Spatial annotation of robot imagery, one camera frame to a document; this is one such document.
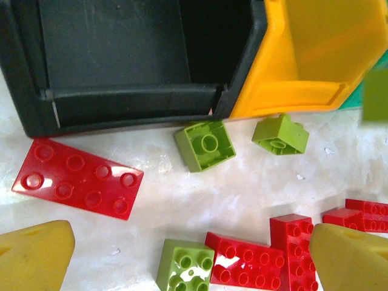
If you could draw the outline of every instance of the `lego stud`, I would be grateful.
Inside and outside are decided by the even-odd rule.
[[[218,139],[211,134],[198,136],[193,140],[193,148],[198,155],[213,153],[218,149]]]
[[[91,191],[85,196],[85,203],[87,206],[94,208],[102,202],[102,195],[100,191]]]
[[[376,230],[376,229],[377,229],[377,224],[376,224],[375,221],[369,221],[369,220],[367,220],[367,221],[365,221],[365,227],[366,227],[367,229]]]
[[[221,247],[221,254],[228,259],[232,259],[236,256],[236,249],[230,244],[224,243]]]
[[[67,182],[60,182],[55,188],[54,188],[54,195],[60,199],[65,200],[72,196],[73,194],[73,185]]]
[[[304,239],[300,243],[301,248],[303,249],[304,252],[308,253],[309,252],[309,247],[310,247],[310,241]]]
[[[271,145],[271,147],[274,147],[276,149],[284,149],[287,146],[287,144],[285,142],[282,142],[280,139],[274,139],[270,141],[269,144]]]
[[[28,175],[25,175],[21,179],[21,184],[23,188],[27,190],[37,190],[43,185],[43,176],[39,173],[30,173]]]
[[[386,214],[386,209],[385,207],[379,207],[377,208],[377,211],[380,215],[385,215]]]
[[[298,284],[298,283],[292,284],[292,289],[291,290],[292,291],[306,291],[305,288],[302,285]]]
[[[213,268],[213,273],[215,277],[218,280],[220,280],[223,284],[226,284],[230,281],[230,277],[231,277],[230,271],[221,265],[216,265]]]
[[[317,291],[319,288],[319,285],[318,285],[318,282],[316,282],[313,279],[310,279],[307,281],[306,287],[307,287],[307,290]]]
[[[198,257],[198,264],[203,270],[210,271],[213,267],[213,260],[206,253],[202,253]]]
[[[311,235],[313,232],[314,226],[307,221],[303,221],[300,224],[300,228],[301,228],[302,232]]]
[[[258,259],[261,265],[266,265],[269,263],[269,254],[267,252],[259,252]]]
[[[245,286],[248,283],[249,276],[247,272],[239,271],[235,272],[235,281],[238,282],[240,286]]]
[[[121,197],[113,203],[113,211],[117,214],[125,214],[128,212],[129,204],[125,198]]]
[[[305,260],[303,261],[303,266],[304,266],[307,270],[309,270],[309,271],[311,271],[311,272],[315,272],[315,271],[316,271],[315,265],[314,265],[312,259],[310,259],[310,258],[307,258],[307,259],[305,259]]]
[[[108,166],[100,165],[97,167],[95,175],[100,180],[106,180],[112,175],[112,170]]]
[[[266,283],[266,277],[264,277],[263,275],[258,275],[255,278],[255,286],[256,286],[256,288],[262,289],[264,287],[265,283]]]
[[[366,208],[366,212],[367,213],[371,213],[371,214],[376,214],[377,213],[377,207],[375,205],[367,204],[365,206],[365,208]]]
[[[48,162],[54,157],[54,149],[49,145],[39,145],[34,149],[34,156],[41,162]]]
[[[347,227],[350,228],[350,229],[358,230],[357,229],[357,224],[355,224],[355,223],[350,223]]]
[[[279,277],[274,277],[272,278],[272,281],[271,281],[271,288],[273,290],[278,290],[279,287],[280,287],[280,284],[281,284],[281,281],[280,281],[280,278]]]
[[[384,223],[384,221],[380,221],[378,223],[378,228],[381,230],[381,231],[384,231],[386,229],[386,224]]]
[[[178,275],[171,277],[170,287],[171,287],[171,291],[186,291],[187,290],[186,283]]]
[[[251,260],[253,260],[253,251],[244,247],[238,247],[237,256],[241,258],[244,262],[249,263],[251,262]]]
[[[282,268],[284,265],[284,257],[281,255],[278,255],[277,253],[274,253],[271,257],[271,262],[277,267],[277,268]]]
[[[209,291],[207,283],[198,276],[192,280],[192,286],[194,291]]]
[[[122,174],[120,177],[121,185],[123,185],[126,188],[134,186],[136,184],[136,180],[137,180],[136,176],[132,173],[125,173],[125,174]]]
[[[175,261],[178,263],[179,268],[188,269],[192,265],[191,257],[184,251],[180,251],[175,256]]]
[[[66,160],[66,167],[73,172],[81,170],[85,166],[84,159],[79,155],[71,155]]]
[[[291,272],[295,276],[297,276],[297,277],[303,276],[303,273],[304,273],[303,268],[301,266],[299,266],[298,264],[291,265],[290,269],[291,269]]]
[[[290,244],[290,253],[294,256],[301,256],[303,253],[303,250],[300,246],[296,244]]]
[[[302,231],[298,226],[294,226],[293,224],[290,224],[287,229],[287,234],[293,237],[298,237],[302,234]]]

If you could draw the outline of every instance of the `green 2x2 brick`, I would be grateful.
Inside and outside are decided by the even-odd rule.
[[[156,284],[161,291],[209,291],[213,259],[203,244],[166,239]]]
[[[236,155],[222,121],[187,127],[175,139],[190,172],[205,171]]]

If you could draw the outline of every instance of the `plastic storage bin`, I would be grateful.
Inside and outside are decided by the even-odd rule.
[[[0,0],[0,65],[29,136],[228,118],[260,0]]]
[[[386,0],[264,0],[268,29],[231,117],[337,109],[388,48]]]

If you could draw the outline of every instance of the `yellow plastic piece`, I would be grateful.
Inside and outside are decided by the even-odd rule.
[[[231,117],[337,109],[388,49],[386,0],[264,0],[268,28]]]
[[[388,290],[388,239],[334,224],[318,224],[310,253],[326,291]]]
[[[0,235],[0,290],[59,291],[74,245],[61,220]]]

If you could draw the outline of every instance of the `stacked lego bricks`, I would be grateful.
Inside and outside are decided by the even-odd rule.
[[[323,222],[362,232],[388,233],[388,204],[346,199],[345,208],[327,212]]]
[[[311,218],[297,214],[271,218],[270,231],[271,246],[212,232],[204,244],[167,239],[156,283],[161,291],[208,291],[209,283],[317,291],[309,252]]]

